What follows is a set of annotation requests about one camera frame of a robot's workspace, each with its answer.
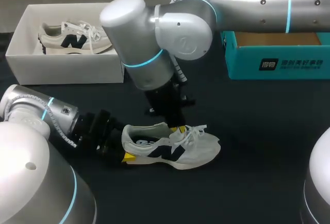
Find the shoe insole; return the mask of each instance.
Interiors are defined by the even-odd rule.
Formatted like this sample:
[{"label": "shoe insole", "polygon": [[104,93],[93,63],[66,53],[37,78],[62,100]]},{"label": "shoe insole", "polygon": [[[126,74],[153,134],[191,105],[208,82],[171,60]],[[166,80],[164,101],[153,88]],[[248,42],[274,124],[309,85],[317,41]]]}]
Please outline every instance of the shoe insole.
[{"label": "shoe insole", "polygon": [[142,136],[142,135],[137,135],[132,137],[132,141],[135,144],[142,145],[142,146],[149,146],[157,142],[159,138],[156,137],[149,137],[149,136]]}]

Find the shoe sole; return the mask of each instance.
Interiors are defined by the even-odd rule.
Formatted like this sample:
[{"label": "shoe sole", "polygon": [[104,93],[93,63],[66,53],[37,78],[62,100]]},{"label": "shoe sole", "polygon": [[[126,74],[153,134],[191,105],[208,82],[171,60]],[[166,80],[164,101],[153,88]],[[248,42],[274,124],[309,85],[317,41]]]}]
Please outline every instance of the shoe sole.
[{"label": "shoe sole", "polygon": [[128,165],[150,165],[153,163],[166,163],[178,170],[189,170],[210,163],[220,153],[220,150],[221,146],[219,145],[217,153],[212,158],[206,161],[199,162],[197,164],[180,164],[175,161],[168,161],[167,159],[163,158],[150,158],[144,156],[136,156],[136,159],[134,161],[127,161],[126,163]]},{"label": "shoe sole", "polygon": [[[90,50],[82,50],[76,49],[74,47],[64,47],[62,49],[53,49],[50,47],[45,47],[42,43],[42,52],[45,55],[71,55],[71,54],[79,54],[79,55],[91,55]],[[107,45],[105,47],[100,47],[98,49],[93,49],[94,54],[102,54],[112,49],[112,45]]]}]

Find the shoe box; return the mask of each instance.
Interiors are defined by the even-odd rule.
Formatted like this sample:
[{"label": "shoe box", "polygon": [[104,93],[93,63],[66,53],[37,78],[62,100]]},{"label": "shoe box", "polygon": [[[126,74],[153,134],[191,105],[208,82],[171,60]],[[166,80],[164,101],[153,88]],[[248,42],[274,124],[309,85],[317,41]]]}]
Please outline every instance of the shoe box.
[{"label": "shoe box", "polygon": [[221,33],[231,79],[330,79],[330,33]]},{"label": "shoe box", "polygon": [[124,67],[114,49],[103,54],[44,55],[38,40],[42,23],[82,20],[100,25],[107,3],[27,6],[9,44],[6,59],[21,85],[122,83]]}]

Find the shoe tongue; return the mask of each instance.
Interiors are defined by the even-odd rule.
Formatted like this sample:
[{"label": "shoe tongue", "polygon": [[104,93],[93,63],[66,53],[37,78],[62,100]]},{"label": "shoe tongue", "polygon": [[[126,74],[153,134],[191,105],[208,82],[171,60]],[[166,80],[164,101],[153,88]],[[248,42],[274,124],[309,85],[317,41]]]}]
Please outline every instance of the shoe tongue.
[{"label": "shoe tongue", "polygon": [[82,27],[69,23],[69,22],[62,22],[61,30],[62,30],[62,33],[72,33],[72,32],[77,32],[77,31],[85,32],[86,31]]},{"label": "shoe tongue", "polygon": [[181,133],[180,129],[177,129],[173,134],[170,134],[170,139],[175,141],[181,141],[186,137],[187,130]]}]

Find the white sneaker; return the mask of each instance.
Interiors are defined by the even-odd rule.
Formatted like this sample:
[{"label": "white sneaker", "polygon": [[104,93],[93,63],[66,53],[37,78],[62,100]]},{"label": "white sneaker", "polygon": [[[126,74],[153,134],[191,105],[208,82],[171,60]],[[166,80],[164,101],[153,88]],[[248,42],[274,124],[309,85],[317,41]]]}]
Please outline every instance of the white sneaker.
[{"label": "white sneaker", "polygon": [[100,54],[111,49],[112,43],[101,27],[86,22],[62,22],[62,25],[39,28],[44,54]]},{"label": "white sneaker", "polygon": [[135,155],[128,164],[164,162],[176,169],[186,170],[212,161],[220,152],[219,139],[204,132],[206,125],[190,127],[174,133],[166,123],[137,127],[127,125],[122,134],[122,145]]}]

